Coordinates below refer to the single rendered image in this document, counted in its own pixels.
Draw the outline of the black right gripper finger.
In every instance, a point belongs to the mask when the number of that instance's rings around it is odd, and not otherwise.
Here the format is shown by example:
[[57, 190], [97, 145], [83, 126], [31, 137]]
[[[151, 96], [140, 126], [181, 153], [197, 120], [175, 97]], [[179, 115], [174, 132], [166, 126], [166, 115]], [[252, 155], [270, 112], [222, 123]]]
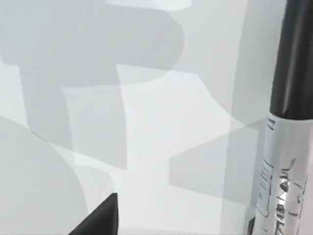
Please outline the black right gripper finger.
[[118, 194], [111, 193], [68, 235], [118, 235]]

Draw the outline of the black and silver bottle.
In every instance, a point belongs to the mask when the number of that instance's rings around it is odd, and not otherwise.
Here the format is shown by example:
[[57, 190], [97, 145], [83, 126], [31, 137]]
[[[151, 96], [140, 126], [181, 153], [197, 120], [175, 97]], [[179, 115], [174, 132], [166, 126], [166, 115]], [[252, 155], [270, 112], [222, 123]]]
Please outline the black and silver bottle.
[[313, 0], [287, 0], [250, 235], [298, 235], [313, 156]]

